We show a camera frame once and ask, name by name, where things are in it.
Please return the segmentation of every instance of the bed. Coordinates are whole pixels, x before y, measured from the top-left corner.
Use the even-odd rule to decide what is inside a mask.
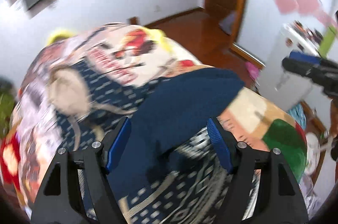
[[[164,32],[122,23],[109,23],[46,47],[28,69],[19,91],[20,102],[12,114],[11,130],[1,145],[1,180],[5,189],[15,193],[30,217],[39,186],[58,147],[77,150],[102,140],[117,124],[117,115],[132,117],[139,103],[156,91],[159,78],[169,80],[206,68],[211,67],[203,65]],[[88,78],[88,90],[82,78]],[[121,84],[123,92],[127,92],[121,96],[127,99],[123,106],[108,102],[116,98],[105,89],[111,81]],[[107,108],[114,116],[109,124],[80,122],[101,118]],[[260,150],[280,148],[300,179],[306,162],[305,135],[287,113],[243,87],[218,118],[238,141]],[[213,221],[231,176],[220,166],[206,128],[182,142],[175,153],[191,159],[193,164],[172,170],[142,187],[131,187],[127,195],[119,198],[128,223]],[[87,215],[95,219],[83,173],[79,170],[78,174]],[[253,214],[258,186],[259,171],[252,179],[244,218]]]

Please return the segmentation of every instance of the pink heart decoration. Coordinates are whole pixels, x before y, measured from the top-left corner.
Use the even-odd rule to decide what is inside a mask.
[[[320,7],[319,0],[296,0],[298,3],[298,12],[300,15],[312,15]]]
[[[274,0],[281,14],[289,14],[297,10],[296,0]]]

